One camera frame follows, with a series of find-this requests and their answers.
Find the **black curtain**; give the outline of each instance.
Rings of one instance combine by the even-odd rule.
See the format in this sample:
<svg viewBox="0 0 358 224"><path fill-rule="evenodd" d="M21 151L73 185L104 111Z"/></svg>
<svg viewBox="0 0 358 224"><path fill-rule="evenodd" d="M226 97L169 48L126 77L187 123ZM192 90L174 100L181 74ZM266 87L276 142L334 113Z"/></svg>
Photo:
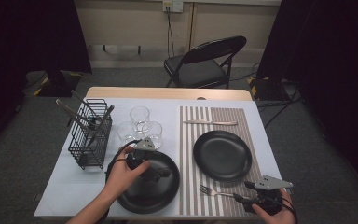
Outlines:
<svg viewBox="0 0 358 224"><path fill-rule="evenodd" d="M0 123L26 74L50 67L91 74L74 1L0 0Z"/></svg>
<svg viewBox="0 0 358 224"><path fill-rule="evenodd" d="M358 0L282 0L257 77L298 81L358 172Z"/></svg>

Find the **black round plate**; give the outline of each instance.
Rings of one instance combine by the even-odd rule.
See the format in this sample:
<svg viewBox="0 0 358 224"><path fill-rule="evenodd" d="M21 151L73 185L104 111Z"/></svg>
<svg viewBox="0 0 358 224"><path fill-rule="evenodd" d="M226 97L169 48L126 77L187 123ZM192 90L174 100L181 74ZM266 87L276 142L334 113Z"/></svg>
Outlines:
<svg viewBox="0 0 358 224"><path fill-rule="evenodd" d="M252 166L252 153L236 134L211 131L194 144L193 156L201 171L222 182L244 178Z"/></svg>
<svg viewBox="0 0 358 224"><path fill-rule="evenodd" d="M158 182L145 182L138 177L130 188L117 198L122 207L137 214L150 214L163 209L179 190L179 170L170 157L161 152L153 152L153 156L148 160L151 167L166 168L172 173L169 177L162 177Z"/></svg>

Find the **chair seat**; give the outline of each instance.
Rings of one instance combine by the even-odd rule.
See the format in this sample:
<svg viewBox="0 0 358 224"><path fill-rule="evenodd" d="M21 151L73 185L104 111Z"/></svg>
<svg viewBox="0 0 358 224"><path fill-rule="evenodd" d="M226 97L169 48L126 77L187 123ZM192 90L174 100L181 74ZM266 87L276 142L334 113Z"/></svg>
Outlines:
<svg viewBox="0 0 358 224"><path fill-rule="evenodd" d="M165 66L175 71L183 55L165 60ZM179 82L184 88L203 88L227 83L228 76L215 60L183 64L179 70Z"/></svg>

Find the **clear glass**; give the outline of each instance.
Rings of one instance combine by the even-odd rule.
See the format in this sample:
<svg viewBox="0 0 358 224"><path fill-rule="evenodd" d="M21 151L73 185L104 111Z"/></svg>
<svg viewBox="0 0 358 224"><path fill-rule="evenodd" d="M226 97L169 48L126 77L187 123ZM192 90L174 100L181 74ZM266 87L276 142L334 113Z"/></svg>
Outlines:
<svg viewBox="0 0 358 224"><path fill-rule="evenodd" d="M155 145L155 148L160 148L162 145L162 126L158 122L155 121L149 121L144 126L144 129L147 129L147 131L143 131L144 137L149 137L153 144Z"/></svg>
<svg viewBox="0 0 358 224"><path fill-rule="evenodd" d="M134 107L130 112L132 122L136 125L136 132L147 132L147 126L145 123L150 121L150 112L147 107L138 105Z"/></svg>
<svg viewBox="0 0 358 224"><path fill-rule="evenodd" d="M120 142L125 145L132 140L139 139L141 136L136 132L136 125L131 121L125 121L118 125L117 136Z"/></svg>

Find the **gray carpet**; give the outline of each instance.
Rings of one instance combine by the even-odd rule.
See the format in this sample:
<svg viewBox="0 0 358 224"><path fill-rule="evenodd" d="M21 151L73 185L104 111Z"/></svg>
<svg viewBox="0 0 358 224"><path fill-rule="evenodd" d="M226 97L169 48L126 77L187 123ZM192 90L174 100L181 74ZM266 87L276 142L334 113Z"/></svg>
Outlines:
<svg viewBox="0 0 358 224"><path fill-rule="evenodd" d="M233 68L233 76L251 72ZM30 73L30 83L42 74ZM163 68L94 69L93 75L81 78L76 92L85 96L92 86L164 87L167 81ZM24 90L21 110L0 133L0 223L63 223L33 217L38 205L34 196L43 193L69 132L56 98L34 97L37 87ZM249 87L242 79L232 82L231 89ZM293 93L293 86L287 91ZM74 98L61 99L79 107ZM268 123L281 108L260 107L261 119ZM293 201L300 223L358 223L358 176L324 140L318 120L302 101L283 110L266 132L283 179L295 184Z"/></svg>

